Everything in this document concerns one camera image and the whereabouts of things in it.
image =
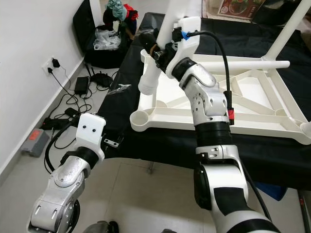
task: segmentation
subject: black tablecloth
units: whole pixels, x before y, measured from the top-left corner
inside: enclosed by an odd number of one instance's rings
[[[160,28],[164,15],[147,13],[140,30]],[[202,19],[202,30],[215,33],[228,56],[261,57],[280,32],[280,28],[232,21]],[[105,133],[111,139],[123,136],[118,149],[106,147],[106,158],[129,157],[193,168],[196,139],[194,131],[150,128],[138,133],[131,129],[129,117],[139,102],[138,83],[143,71],[140,61],[142,46],[136,39],[130,47],[110,89],[118,84],[131,84],[122,93],[106,96],[98,114],[107,125]],[[207,36],[201,36],[197,54],[220,55]],[[289,60],[291,66],[279,69],[286,86],[300,109],[311,120],[311,54],[296,31],[277,60]],[[255,181],[297,189],[311,190],[311,146],[293,139],[234,134],[250,175]]]

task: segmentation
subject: white wall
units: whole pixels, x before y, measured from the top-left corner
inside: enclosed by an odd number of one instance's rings
[[[81,2],[0,1],[0,174],[60,91],[42,64],[53,55],[70,74],[82,60],[72,29]]]

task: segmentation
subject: wall outlet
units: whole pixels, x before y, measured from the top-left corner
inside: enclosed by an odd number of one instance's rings
[[[50,73],[48,72],[48,67],[50,67],[52,70],[54,70],[53,63],[52,63],[52,58],[47,60],[45,63],[42,64],[42,69],[46,76],[48,76]]]

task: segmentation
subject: gray floor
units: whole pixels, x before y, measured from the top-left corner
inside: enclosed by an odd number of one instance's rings
[[[105,72],[112,75],[114,71]],[[86,75],[83,70],[79,76]],[[97,91],[87,100],[93,105],[91,112],[98,110],[105,95],[106,91]],[[63,103],[54,114],[62,113],[67,107]],[[58,146],[70,142],[75,131],[70,127],[58,141]],[[55,166],[66,151],[51,148],[50,156]],[[192,170],[155,163],[150,175],[148,165],[148,161],[116,158],[96,166],[79,198],[81,215],[74,232],[81,233],[99,220],[115,220],[121,233],[160,233],[164,228],[178,233],[214,233],[210,213],[200,209],[194,201]],[[0,188],[1,233],[25,232],[32,206],[45,189],[48,177],[43,156],[21,157]],[[261,211],[253,191],[249,192],[249,205]],[[281,232],[304,232],[296,190],[289,189],[279,202],[260,193]]]

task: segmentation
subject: plastic bag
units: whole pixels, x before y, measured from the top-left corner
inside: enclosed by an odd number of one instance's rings
[[[120,92],[123,92],[124,90],[126,90],[127,88],[131,87],[131,84],[119,84],[119,88],[115,89],[115,90],[111,90],[107,93],[107,96],[111,96]]]
[[[95,36],[94,50],[117,50],[121,43],[115,31],[96,29]]]

